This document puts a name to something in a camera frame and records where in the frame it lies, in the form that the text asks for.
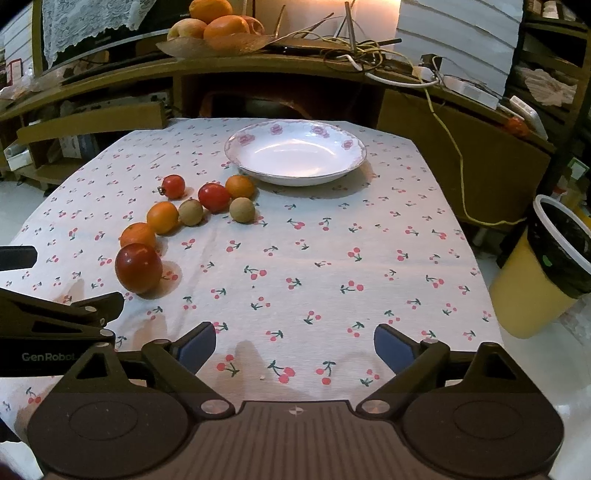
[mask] red tomato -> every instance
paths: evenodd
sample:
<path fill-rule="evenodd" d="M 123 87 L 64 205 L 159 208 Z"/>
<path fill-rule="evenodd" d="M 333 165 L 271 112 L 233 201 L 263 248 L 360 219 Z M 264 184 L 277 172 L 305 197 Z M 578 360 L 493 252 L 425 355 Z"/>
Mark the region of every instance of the red tomato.
<path fill-rule="evenodd" d="M 164 177 L 162 186 L 158 188 L 160 195 L 166 195 L 170 200 L 176 200 L 184 195 L 184 180 L 180 175 Z"/>
<path fill-rule="evenodd" d="M 219 183 L 206 183 L 199 189 L 197 197 L 201 205 L 212 213 L 221 212 L 230 203 L 229 192 Z"/>

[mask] floor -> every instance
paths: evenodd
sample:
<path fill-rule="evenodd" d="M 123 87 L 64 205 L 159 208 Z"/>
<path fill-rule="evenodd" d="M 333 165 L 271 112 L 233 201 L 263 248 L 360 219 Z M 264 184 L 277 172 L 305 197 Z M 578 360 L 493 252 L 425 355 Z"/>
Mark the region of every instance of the floor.
<path fill-rule="evenodd" d="M 0 182 L 0 245 L 10 242 L 42 201 L 42 191 L 32 185 Z M 476 256 L 489 286 L 499 271 L 495 256 L 482 251 Z M 566 437 L 551 472 L 553 480 L 591 480 L 587 461 L 591 458 L 591 345 L 583 346 L 556 322 L 528 340 L 502 334 L 507 351 L 564 421 Z M 0 462 L 25 480 L 41 477 L 33 454 L 23 443 L 0 444 Z"/>

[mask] orange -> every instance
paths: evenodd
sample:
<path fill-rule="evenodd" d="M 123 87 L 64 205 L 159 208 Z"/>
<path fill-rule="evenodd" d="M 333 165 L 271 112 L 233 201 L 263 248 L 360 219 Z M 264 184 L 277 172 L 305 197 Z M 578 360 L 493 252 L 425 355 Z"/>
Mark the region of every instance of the orange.
<path fill-rule="evenodd" d="M 189 5 L 191 18 L 211 23 L 216 18 L 232 15 L 232 6 L 228 0 L 193 0 Z"/>
<path fill-rule="evenodd" d="M 226 37 L 233 33 L 249 33 L 248 23 L 238 15 L 225 15 L 216 18 L 203 31 L 203 38 Z"/>
<path fill-rule="evenodd" d="M 232 175 L 226 180 L 226 190 L 234 199 L 240 197 L 250 198 L 255 193 L 255 186 L 251 179 L 244 175 Z"/>
<path fill-rule="evenodd" d="M 164 235 L 178 225 L 178 210 L 170 202 L 157 203 L 146 215 L 146 223 L 155 233 Z"/>
<path fill-rule="evenodd" d="M 156 235 L 147 223 L 132 223 L 119 237 L 121 248 L 129 244 L 143 244 L 156 248 Z"/>

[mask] trash can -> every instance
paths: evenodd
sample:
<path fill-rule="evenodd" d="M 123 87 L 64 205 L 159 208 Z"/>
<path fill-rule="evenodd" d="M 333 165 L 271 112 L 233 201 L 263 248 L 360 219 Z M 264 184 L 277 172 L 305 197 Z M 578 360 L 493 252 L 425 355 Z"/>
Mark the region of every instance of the trash can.
<path fill-rule="evenodd" d="M 538 195 L 534 214 L 493 282 L 499 323 L 529 338 L 591 292 L 591 231 L 560 202 Z"/>

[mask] yellow trash can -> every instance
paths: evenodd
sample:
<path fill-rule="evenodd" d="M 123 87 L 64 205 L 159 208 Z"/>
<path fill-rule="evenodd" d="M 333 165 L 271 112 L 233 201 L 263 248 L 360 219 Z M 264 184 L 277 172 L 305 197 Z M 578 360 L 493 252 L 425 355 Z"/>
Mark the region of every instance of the yellow trash can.
<path fill-rule="evenodd" d="M 569 263 L 575 268 L 578 265 L 582 270 L 581 274 L 588 275 L 591 279 L 591 263 L 552 224 L 544 212 L 543 204 L 555 206 L 571 217 L 589 237 L 589 243 L 591 243 L 591 231 L 560 202 L 544 195 L 538 195 L 535 198 L 534 211 L 541 222 L 539 228 L 545 228 L 551 235 L 548 238 L 560 246 L 563 256 L 570 257 L 567 259 L 570 260 Z M 548 258 L 544 257 L 544 261 L 551 265 Z M 543 266 L 528 242 L 527 229 L 490 289 L 492 304 L 499 323 L 511 335 L 518 338 L 529 338 L 536 334 L 570 308 L 579 297 L 571 290 L 568 292 L 570 295 L 564 293 L 544 273 Z"/>

